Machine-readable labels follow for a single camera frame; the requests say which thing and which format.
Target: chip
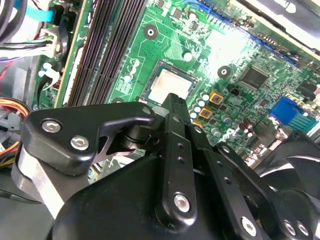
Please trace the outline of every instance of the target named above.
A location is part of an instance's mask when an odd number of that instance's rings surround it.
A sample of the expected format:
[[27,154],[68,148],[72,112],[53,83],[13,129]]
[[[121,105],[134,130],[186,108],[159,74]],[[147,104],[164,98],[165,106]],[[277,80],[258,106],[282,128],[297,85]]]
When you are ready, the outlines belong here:
[[197,30],[198,27],[199,27],[199,25],[198,25],[197,23],[194,23],[194,24],[192,25],[192,30]]
[[317,90],[317,86],[304,80],[300,86],[296,89],[301,95],[313,101],[316,98],[315,91]]
[[222,105],[222,106],[219,108],[219,110],[221,110],[221,111],[226,111],[226,110],[227,110],[227,107],[226,107],[225,105]]
[[216,124],[216,120],[214,120],[214,119],[211,119],[210,121],[209,121],[209,123],[211,124],[211,125],[214,125],[214,124]]
[[163,61],[159,61],[154,68],[150,83],[147,84],[143,96],[146,96],[146,100],[160,105],[170,93],[186,100],[196,81],[197,79],[191,75]]
[[241,81],[254,90],[258,90],[267,81],[269,75],[255,67],[249,67],[243,74]]
[[199,112],[199,117],[203,117],[204,119],[210,119],[214,112],[207,106],[204,106]]
[[216,90],[212,90],[209,94],[209,97],[209,101],[216,105],[220,105],[225,99],[224,96]]
[[265,99],[262,99],[260,102],[259,102],[259,105],[261,106],[261,107],[266,107],[267,105],[268,105],[268,101],[267,100],[265,100]]
[[162,8],[162,7],[164,6],[164,4],[165,4],[165,0],[158,0],[157,6],[158,6],[159,8]]
[[172,11],[172,16],[176,19],[180,19],[182,17],[182,11],[178,8],[174,8]]

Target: green circuit board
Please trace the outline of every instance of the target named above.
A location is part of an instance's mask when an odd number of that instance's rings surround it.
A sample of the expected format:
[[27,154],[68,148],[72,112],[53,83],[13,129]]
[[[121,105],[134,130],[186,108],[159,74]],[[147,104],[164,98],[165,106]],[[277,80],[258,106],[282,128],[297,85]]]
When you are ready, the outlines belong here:
[[[34,91],[34,97],[32,102],[32,108],[34,110],[51,109],[54,107],[61,108],[66,103],[68,96],[70,95],[71,88],[73,86],[73,81],[76,77],[78,64],[83,55],[83,48],[85,45],[87,34],[90,30],[91,21],[95,11],[95,2],[96,0],[85,0],[82,2],[82,5],[71,4],[67,6],[72,6],[72,11],[76,12],[77,14],[77,23],[74,26],[74,31],[72,31],[72,33],[70,34],[70,37],[72,37],[71,49],[69,51],[67,62],[65,64],[63,74],[59,81],[48,89],[46,88],[49,84],[44,86],[45,90],[41,91],[41,95],[39,98],[40,106],[37,106],[37,86],[41,80],[41,77],[36,77],[36,89]],[[50,6],[60,3],[61,1],[59,0],[53,0],[50,3]],[[46,28],[51,27],[54,26],[51,24],[48,24],[46,26]],[[52,65],[54,65],[59,60],[59,58],[59,55],[55,56],[54,58],[49,58],[44,55],[41,56],[37,72],[44,70],[44,63],[51,63]]]
[[[59,86],[42,91],[41,109],[60,108],[68,101],[97,2],[86,0],[82,3]],[[251,138],[239,130],[239,124],[248,119],[253,125],[260,120],[272,125],[269,111],[280,97],[291,94],[302,100],[303,96],[296,89],[305,80],[313,85],[320,84],[319,76],[314,73],[315,69],[320,69],[320,61],[256,22],[251,33],[260,33],[265,39],[263,33],[271,45],[278,45],[286,53],[299,54],[299,64],[294,66],[230,24],[192,6],[192,2],[194,0],[147,1],[105,102],[140,101],[152,107],[161,105],[155,100],[159,92],[153,94],[154,83],[160,83],[159,79],[174,73],[176,82],[172,82],[171,90],[187,88],[187,93],[183,90],[180,93],[186,93],[189,111],[196,113],[192,121],[201,124],[210,143],[215,145],[223,141],[239,154],[248,153]],[[230,2],[220,0],[216,9],[230,18],[246,19],[243,9],[230,5]],[[52,61],[41,57],[39,70],[48,60]],[[227,74],[222,76],[221,69]],[[237,89],[238,93],[232,93],[230,87]],[[219,104],[206,101],[205,108],[212,115],[204,118],[195,109],[203,95],[212,91],[222,96],[222,101]]]
[[[190,13],[196,15],[196,20],[188,19]],[[156,36],[148,36],[149,29]],[[192,59],[186,61],[185,53],[191,53]],[[198,115],[193,121],[201,121],[211,144],[224,141],[238,153],[250,140],[243,132],[235,132],[244,118],[253,124],[259,120],[271,124],[267,118],[269,110],[281,96],[301,97],[296,88],[305,79],[313,84],[320,83],[312,70],[293,66],[188,3],[149,0],[106,102],[139,100],[154,106],[157,103],[150,100],[148,94],[154,76],[159,75],[158,69],[163,65],[178,69],[179,76],[195,79],[186,99],[190,111],[197,107],[203,93],[216,90],[224,97],[219,105],[207,104],[213,112],[210,119]],[[221,78],[218,71],[223,66],[229,67],[230,73]],[[241,81],[252,68],[266,76],[257,89]],[[229,84],[236,86],[240,92],[238,96],[228,91]],[[220,134],[214,136],[213,129],[218,129]]]

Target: yellow wire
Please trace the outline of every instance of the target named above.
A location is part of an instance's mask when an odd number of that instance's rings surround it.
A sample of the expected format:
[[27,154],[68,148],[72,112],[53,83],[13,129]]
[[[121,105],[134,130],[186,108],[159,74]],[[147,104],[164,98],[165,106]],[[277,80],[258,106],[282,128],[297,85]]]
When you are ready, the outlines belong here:
[[15,157],[10,158],[10,159],[9,159],[8,161],[6,161],[5,163],[0,164],[0,168],[5,167],[5,166],[8,166],[8,165],[10,165],[10,164],[13,164],[13,163],[15,162],[15,160],[16,160]]

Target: wire bundle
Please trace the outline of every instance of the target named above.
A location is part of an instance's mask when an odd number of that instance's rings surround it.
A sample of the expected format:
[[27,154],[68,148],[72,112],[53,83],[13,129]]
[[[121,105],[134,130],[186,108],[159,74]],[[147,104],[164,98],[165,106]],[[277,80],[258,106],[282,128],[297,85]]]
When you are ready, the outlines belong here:
[[5,0],[0,14],[0,45],[6,43],[21,27],[27,11],[28,0],[19,0],[17,13],[10,21],[15,0]]
[[[7,111],[18,114],[23,119],[25,119],[31,112],[31,109],[23,102],[9,97],[0,97],[0,107]],[[18,145],[19,142],[16,141],[6,150],[0,152],[0,168],[10,165],[14,162],[14,155],[18,150]]]
[[45,54],[52,49],[52,36],[40,37],[26,42],[5,43],[0,46],[0,63],[15,61],[24,57],[38,56]]

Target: capacitor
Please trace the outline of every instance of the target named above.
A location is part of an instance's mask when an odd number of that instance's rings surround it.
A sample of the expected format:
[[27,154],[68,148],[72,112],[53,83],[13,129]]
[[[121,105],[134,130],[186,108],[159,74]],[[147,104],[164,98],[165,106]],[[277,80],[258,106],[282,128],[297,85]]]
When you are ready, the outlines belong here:
[[201,107],[196,106],[196,107],[194,108],[194,111],[195,111],[196,113],[200,113],[200,112],[201,112]]
[[246,128],[246,126],[245,126],[243,123],[240,123],[240,124],[238,125],[238,127],[239,127],[245,134],[247,134],[247,133],[249,132],[249,129]]
[[254,127],[248,118],[244,118],[242,122],[247,129],[252,129]]
[[226,125],[230,125],[232,123],[232,119],[230,118],[229,115],[223,115],[222,116],[222,121],[226,124]]
[[202,108],[206,105],[205,101],[203,101],[201,98],[199,98],[197,102],[198,102],[198,105],[200,108]]
[[202,98],[203,101],[205,101],[205,102],[206,102],[206,101],[209,101],[209,98],[210,98],[210,97],[209,97],[209,95],[208,95],[206,92],[203,91],[202,93],[200,93],[200,96],[201,96],[201,98]]
[[134,75],[136,72],[137,72],[137,68],[136,68],[136,67],[133,67],[130,73],[131,73],[132,75]]
[[140,61],[138,59],[136,59],[133,63],[133,66],[136,68],[140,65]]
[[191,22],[193,22],[193,21],[197,20],[197,15],[196,15],[196,13],[195,13],[194,11],[189,11],[189,12],[187,13],[187,18],[188,18]]
[[197,118],[197,113],[195,111],[191,110],[191,111],[189,111],[189,114],[190,114],[190,118],[192,118],[192,119]]
[[123,80],[126,82],[126,83],[130,83],[131,80],[132,80],[133,76],[131,74],[129,75],[126,75],[123,77]]
[[211,133],[212,133],[212,135],[214,136],[214,137],[216,137],[216,138],[220,138],[221,137],[221,132],[219,131],[219,128],[213,128],[212,130],[211,130]]
[[185,62],[190,62],[192,59],[194,58],[194,56],[192,55],[192,53],[191,52],[189,52],[189,51],[187,51],[187,52],[185,52],[184,54],[183,54],[183,60],[185,61]]
[[249,131],[246,135],[247,135],[248,138],[251,138],[254,134]]

